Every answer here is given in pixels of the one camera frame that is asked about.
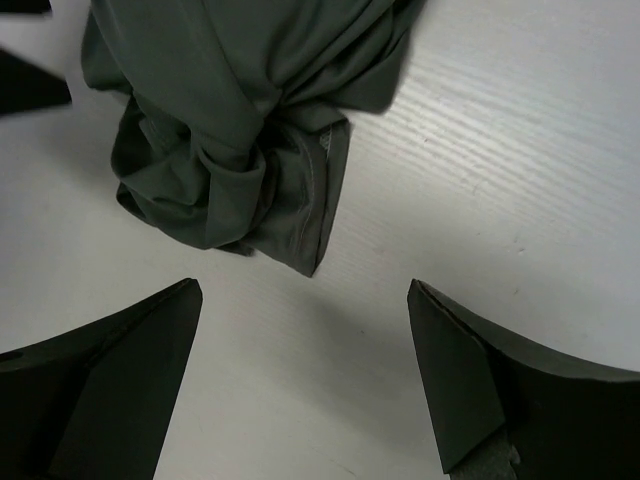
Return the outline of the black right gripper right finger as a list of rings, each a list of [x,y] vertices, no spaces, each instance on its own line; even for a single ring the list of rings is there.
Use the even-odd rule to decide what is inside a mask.
[[[419,280],[407,301],[448,477],[638,477],[637,372],[543,346]]]

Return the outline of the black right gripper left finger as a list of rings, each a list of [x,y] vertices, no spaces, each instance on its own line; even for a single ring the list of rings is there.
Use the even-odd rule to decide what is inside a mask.
[[[203,302],[184,279],[1,356],[4,479],[151,479]]]

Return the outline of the dark grey t shirt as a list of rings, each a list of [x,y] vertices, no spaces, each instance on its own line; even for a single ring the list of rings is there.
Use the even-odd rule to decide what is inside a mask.
[[[86,84],[127,98],[118,203],[202,250],[304,276],[331,234],[349,110],[393,100],[419,1],[94,1]]]

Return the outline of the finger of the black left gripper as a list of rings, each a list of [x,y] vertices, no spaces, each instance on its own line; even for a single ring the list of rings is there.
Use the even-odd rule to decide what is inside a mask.
[[[1,50],[1,115],[64,106],[71,94],[64,79]]]

